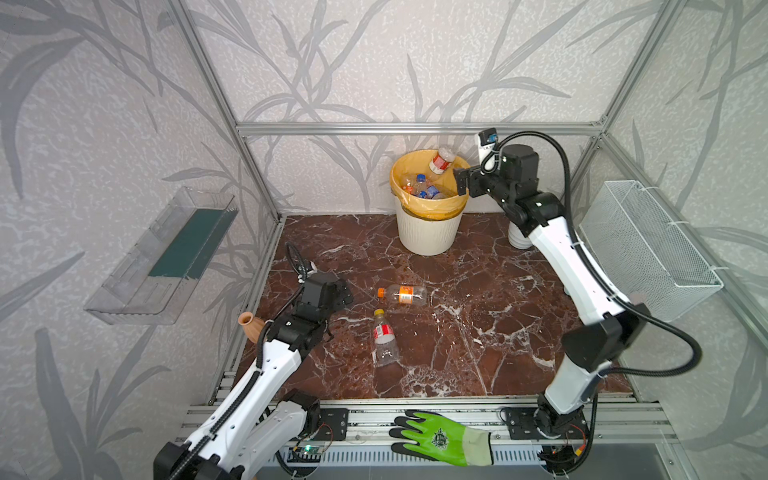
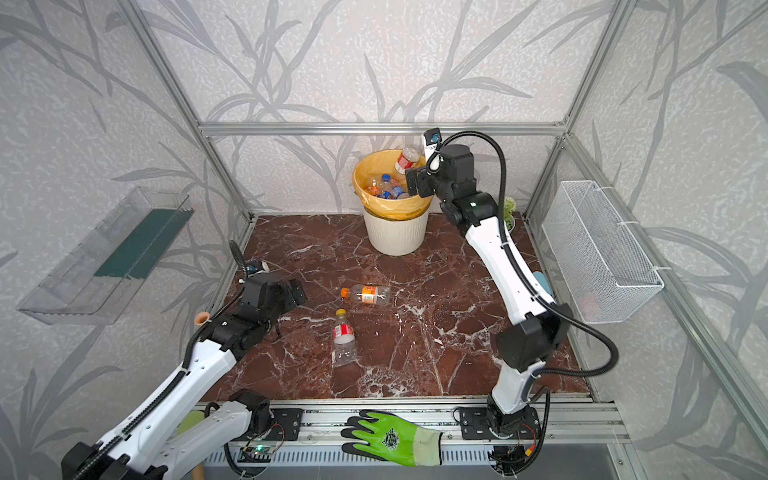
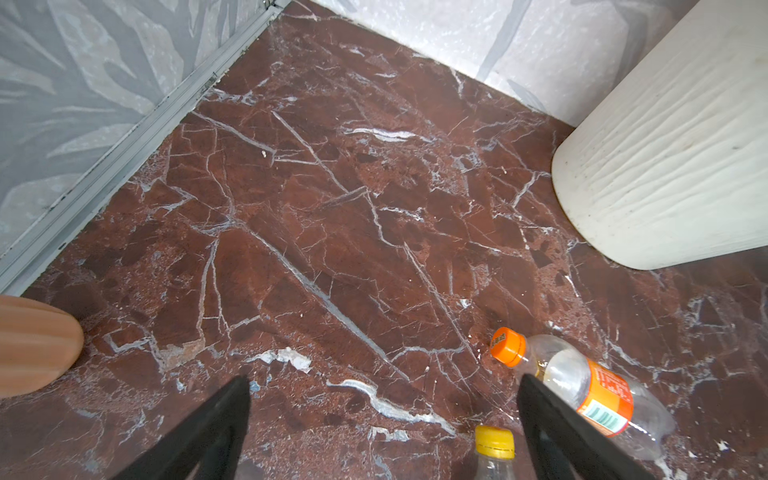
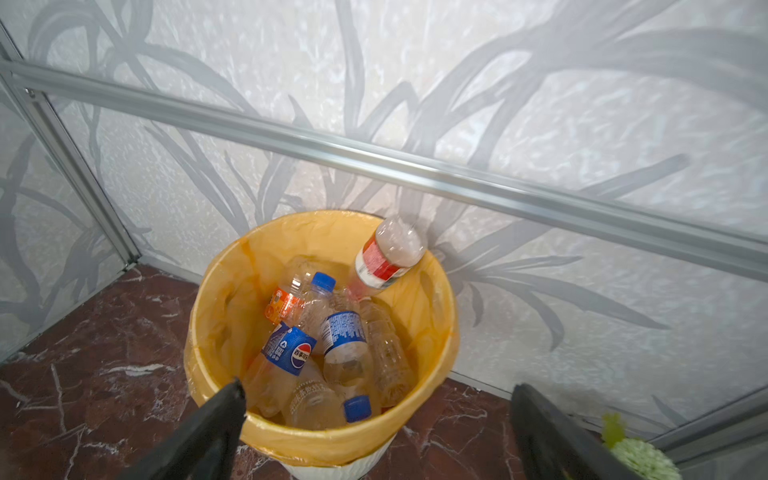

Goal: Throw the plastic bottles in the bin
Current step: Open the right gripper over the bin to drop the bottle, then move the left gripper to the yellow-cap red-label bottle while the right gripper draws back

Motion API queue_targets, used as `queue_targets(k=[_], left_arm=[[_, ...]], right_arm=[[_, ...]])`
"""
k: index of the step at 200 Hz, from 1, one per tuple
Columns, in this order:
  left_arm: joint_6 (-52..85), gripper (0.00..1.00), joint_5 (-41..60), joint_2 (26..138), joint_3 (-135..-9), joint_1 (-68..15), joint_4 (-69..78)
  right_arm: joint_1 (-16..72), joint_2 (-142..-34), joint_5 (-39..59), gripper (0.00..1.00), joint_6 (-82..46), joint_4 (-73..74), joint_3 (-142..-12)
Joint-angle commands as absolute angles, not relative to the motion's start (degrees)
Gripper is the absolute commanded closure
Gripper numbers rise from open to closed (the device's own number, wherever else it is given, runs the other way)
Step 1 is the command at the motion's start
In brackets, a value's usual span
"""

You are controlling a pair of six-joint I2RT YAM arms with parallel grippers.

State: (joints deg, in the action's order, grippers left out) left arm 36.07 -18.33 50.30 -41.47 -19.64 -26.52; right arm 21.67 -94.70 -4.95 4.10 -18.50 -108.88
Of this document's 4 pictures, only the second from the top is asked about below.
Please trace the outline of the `yellow cap red label bottle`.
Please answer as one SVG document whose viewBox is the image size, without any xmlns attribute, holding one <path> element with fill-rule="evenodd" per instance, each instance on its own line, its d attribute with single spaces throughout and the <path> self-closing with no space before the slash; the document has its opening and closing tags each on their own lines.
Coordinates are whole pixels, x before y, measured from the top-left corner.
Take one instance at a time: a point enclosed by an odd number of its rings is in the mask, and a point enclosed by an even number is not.
<svg viewBox="0 0 768 480">
<path fill-rule="evenodd" d="M 355 363 L 358 358 L 355 332 L 344 309 L 338 309 L 335 313 L 332 337 L 333 366 L 340 368 Z"/>
</svg>

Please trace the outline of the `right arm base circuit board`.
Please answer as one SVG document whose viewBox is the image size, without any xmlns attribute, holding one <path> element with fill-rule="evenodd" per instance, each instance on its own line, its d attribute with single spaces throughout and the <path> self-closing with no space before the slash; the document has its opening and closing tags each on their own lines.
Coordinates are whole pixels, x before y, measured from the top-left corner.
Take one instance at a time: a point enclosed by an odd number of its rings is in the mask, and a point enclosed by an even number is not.
<svg viewBox="0 0 768 480">
<path fill-rule="evenodd" d="M 524 445 L 494 446 L 488 453 L 488 459 L 495 466 L 518 470 L 530 463 L 536 455 L 536 445 L 528 448 Z"/>
</svg>

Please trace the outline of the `orange label bottle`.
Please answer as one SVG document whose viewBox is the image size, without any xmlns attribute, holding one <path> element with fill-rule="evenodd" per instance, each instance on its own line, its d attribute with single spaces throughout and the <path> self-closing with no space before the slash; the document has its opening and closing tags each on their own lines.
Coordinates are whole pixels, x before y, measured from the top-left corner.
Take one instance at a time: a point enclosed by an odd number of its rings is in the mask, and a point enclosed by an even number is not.
<svg viewBox="0 0 768 480">
<path fill-rule="evenodd" d="M 368 180 L 366 183 L 365 191 L 374 197 L 379 197 L 382 194 L 380 180 L 376 178 Z"/>
<path fill-rule="evenodd" d="M 346 300 L 368 305 L 385 305 L 391 297 L 391 289 L 375 285 L 354 285 L 343 287 L 341 297 Z"/>
</svg>

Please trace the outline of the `blue label bottle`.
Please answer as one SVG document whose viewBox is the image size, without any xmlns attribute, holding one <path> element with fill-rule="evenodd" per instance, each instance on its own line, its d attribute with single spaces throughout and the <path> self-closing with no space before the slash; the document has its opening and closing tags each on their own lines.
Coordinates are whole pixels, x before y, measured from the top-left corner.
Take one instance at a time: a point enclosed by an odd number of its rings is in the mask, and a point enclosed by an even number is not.
<svg viewBox="0 0 768 480">
<path fill-rule="evenodd" d="M 395 179 L 384 174 L 381 176 L 379 197 L 385 200 L 404 200 L 409 195 Z"/>
</svg>

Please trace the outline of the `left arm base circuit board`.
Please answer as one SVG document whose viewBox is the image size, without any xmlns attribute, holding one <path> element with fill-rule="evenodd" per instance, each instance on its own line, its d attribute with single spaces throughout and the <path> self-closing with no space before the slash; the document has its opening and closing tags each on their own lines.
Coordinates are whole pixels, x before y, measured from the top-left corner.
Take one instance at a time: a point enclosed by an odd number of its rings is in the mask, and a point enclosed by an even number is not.
<svg viewBox="0 0 768 480">
<path fill-rule="evenodd" d="M 238 454 L 241 463 L 269 463 L 280 450 L 280 444 L 248 444 L 243 446 Z"/>
</svg>

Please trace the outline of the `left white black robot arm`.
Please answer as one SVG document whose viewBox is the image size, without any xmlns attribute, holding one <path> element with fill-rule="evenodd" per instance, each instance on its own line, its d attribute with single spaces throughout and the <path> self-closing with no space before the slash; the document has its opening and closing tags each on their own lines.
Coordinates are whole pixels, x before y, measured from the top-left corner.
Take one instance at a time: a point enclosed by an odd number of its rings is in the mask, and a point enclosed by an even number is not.
<svg viewBox="0 0 768 480">
<path fill-rule="evenodd" d="M 243 275 L 240 291 L 215 314 L 198 315 L 181 364 L 139 407 L 94 444 L 70 449 L 61 462 L 63 478 L 180 479 L 219 447 L 264 438 L 278 427 L 266 397 L 240 390 L 190 429 L 178 430 L 215 383 L 278 332 L 280 317 L 307 300 L 299 280 L 245 261 L 236 243 L 230 250 Z"/>
</svg>

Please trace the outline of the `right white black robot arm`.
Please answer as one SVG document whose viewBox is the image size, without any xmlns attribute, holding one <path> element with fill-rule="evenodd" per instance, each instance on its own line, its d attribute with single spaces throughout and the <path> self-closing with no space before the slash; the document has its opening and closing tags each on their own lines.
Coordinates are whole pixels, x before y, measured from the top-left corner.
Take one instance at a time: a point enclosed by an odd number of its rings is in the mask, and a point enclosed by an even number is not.
<svg viewBox="0 0 768 480">
<path fill-rule="evenodd" d="M 603 375 L 617 365 L 619 350 L 608 336 L 577 320 L 568 305 L 557 303 L 536 281 L 506 227 L 500 204 L 504 196 L 492 196 L 477 187 L 474 156 L 459 142 L 467 135 L 462 131 L 444 138 L 437 128 L 425 131 L 426 164 L 407 171 L 406 185 L 412 196 L 439 200 L 443 215 L 479 255 L 504 301 L 510 325 L 497 338 L 502 367 L 489 394 L 479 435 L 506 439 L 521 427 L 535 424 L 530 391 L 538 378 Z M 607 348 L 609 358 L 604 365 L 589 370 L 547 366 L 547 359 L 570 328 L 587 333 Z"/>
</svg>

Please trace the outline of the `red cap white label bottle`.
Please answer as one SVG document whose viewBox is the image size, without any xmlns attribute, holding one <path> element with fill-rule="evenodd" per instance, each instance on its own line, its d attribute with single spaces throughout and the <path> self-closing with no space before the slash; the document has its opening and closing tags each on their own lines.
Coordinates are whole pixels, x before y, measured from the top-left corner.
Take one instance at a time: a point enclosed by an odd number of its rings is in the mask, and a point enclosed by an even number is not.
<svg viewBox="0 0 768 480">
<path fill-rule="evenodd" d="M 420 153 L 415 148 L 403 148 L 395 162 L 396 171 L 400 175 L 405 175 L 407 170 L 413 168 L 420 161 L 420 157 Z"/>
</svg>

